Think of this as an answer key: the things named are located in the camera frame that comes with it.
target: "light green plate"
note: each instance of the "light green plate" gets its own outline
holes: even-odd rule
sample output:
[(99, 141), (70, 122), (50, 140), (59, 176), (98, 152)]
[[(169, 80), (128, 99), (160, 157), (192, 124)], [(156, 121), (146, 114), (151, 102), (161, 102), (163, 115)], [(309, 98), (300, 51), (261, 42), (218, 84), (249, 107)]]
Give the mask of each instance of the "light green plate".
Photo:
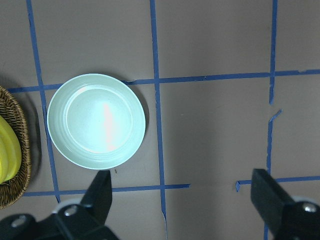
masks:
[(84, 74), (53, 95), (47, 125), (63, 156), (81, 167), (102, 170), (133, 156), (144, 138), (146, 119), (137, 96), (124, 83)]

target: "screw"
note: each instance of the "screw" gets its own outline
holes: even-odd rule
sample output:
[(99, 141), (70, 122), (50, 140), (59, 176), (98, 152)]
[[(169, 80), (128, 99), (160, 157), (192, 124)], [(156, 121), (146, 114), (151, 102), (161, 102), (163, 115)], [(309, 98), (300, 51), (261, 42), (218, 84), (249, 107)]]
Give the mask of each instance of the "screw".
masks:
[(26, 216), (25, 215), (21, 215), (21, 216), (19, 216), (19, 218), (17, 218), (16, 220), (14, 220), (11, 223), (11, 227), (17, 228), (17, 227), (23, 225), (26, 222), (26, 220), (27, 220)]
[(315, 213), (317, 211), (316, 205), (310, 203), (310, 202), (305, 202), (302, 205), (303, 209), (308, 212), (308, 213)]
[(77, 212), (77, 206), (73, 205), (69, 208), (67, 208), (67, 210), (64, 211), (64, 215), (66, 215), (67, 217), (75, 214)]

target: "banana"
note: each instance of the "banana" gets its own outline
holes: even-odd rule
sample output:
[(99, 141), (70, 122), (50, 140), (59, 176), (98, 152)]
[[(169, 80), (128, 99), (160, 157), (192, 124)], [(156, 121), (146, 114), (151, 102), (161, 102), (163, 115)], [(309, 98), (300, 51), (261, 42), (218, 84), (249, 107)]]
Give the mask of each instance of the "banana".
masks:
[(5, 181), (12, 179), (21, 165), (21, 148), (19, 140), (6, 120), (0, 116), (0, 138), (4, 143), (8, 159), (8, 172)]
[(5, 181), (8, 174), (9, 162), (4, 141), (0, 137), (0, 184)]

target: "gray floor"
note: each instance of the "gray floor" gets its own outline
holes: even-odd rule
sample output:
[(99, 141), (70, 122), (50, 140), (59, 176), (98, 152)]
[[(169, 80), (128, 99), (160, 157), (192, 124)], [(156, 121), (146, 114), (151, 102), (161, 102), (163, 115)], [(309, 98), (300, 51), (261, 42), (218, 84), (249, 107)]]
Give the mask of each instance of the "gray floor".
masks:
[(56, 196), (81, 197), (96, 175), (47, 142), (43, 114), (61, 84), (85, 73), (131, 82), (146, 114), (141, 147), (111, 169), (106, 223), (120, 239), (268, 239), (250, 185), (237, 192), (236, 182), (267, 168), (268, 123), (280, 109), (271, 175), (291, 195), (320, 199), (318, 180), (295, 181), (320, 175), (320, 2), (0, 2), (0, 85), (26, 112), (34, 163), (27, 193), (0, 219), (41, 220)]

